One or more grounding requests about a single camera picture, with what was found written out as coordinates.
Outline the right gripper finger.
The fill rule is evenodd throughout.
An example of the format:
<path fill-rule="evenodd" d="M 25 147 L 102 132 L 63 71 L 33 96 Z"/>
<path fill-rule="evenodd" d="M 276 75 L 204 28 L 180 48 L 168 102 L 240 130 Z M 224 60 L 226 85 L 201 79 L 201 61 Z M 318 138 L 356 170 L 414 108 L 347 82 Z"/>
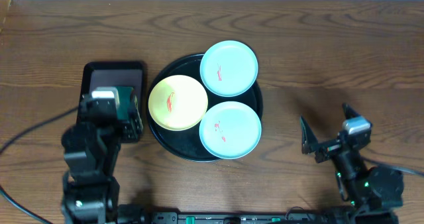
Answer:
<path fill-rule="evenodd" d="M 360 117 L 360 114 L 358 114 L 348 103 L 343 103 L 342 108 L 345 119 Z"/>
<path fill-rule="evenodd" d="M 315 134 L 303 116 L 300 117 L 299 122 L 301 125 L 301 152 L 303 154 L 315 152 L 319 144 Z"/>

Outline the yellow plate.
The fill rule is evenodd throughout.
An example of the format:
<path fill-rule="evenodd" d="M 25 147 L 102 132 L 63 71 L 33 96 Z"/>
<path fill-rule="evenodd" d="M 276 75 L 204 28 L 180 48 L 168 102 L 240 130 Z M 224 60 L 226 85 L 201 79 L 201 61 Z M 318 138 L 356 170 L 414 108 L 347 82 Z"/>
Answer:
<path fill-rule="evenodd" d="M 208 108 L 205 88 L 194 78 L 174 75 L 160 80 L 148 97 L 148 112 L 154 122 L 170 131 L 194 127 Z"/>

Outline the green sponge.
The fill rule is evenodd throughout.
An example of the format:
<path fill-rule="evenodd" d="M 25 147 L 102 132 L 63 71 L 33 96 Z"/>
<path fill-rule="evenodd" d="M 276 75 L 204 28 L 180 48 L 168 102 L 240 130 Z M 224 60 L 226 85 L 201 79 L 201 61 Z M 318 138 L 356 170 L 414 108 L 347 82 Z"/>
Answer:
<path fill-rule="evenodd" d="M 129 119 L 129 109 L 131 106 L 131 99 L 133 97 L 133 87 L 118 86 L 119 105 L 117 106 L 117 118 L 120 121 L 126 121 Z"/>

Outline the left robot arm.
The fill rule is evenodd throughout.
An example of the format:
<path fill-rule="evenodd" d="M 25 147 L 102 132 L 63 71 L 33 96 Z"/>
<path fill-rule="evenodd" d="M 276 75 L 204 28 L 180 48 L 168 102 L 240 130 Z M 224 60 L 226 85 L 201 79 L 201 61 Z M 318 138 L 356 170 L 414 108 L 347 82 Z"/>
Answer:
<path fill-rule="evenodd" d="M 62 135 L 62 213 L 66 223 L 148 223 L 139 205 L 118 203 L 113 175 L 121 145 L 138 142 L 142 119 L 133 87 L 98 87 L 83 95 L 76 124 Z"/>

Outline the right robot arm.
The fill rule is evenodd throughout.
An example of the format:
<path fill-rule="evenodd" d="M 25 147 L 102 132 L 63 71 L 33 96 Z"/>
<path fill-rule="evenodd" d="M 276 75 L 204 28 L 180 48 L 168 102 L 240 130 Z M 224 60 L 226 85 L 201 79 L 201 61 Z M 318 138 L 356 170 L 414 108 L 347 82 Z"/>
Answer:
<path fill-rule="evenodd" d="M 344 103 L 345 121 L 333 140 L 319 142 L 307 121 L 300 117 L 301 151 L 314 154 L 315 161 L 332 161 L 343 201 L 351 206 L 334 211 L 334 219 L 345 223 L 398 223 L 395 208 L 403 205 L 403 174 L 387 165 L 365 165 L 360 150 L 370 143 L 372 123 Z"/>

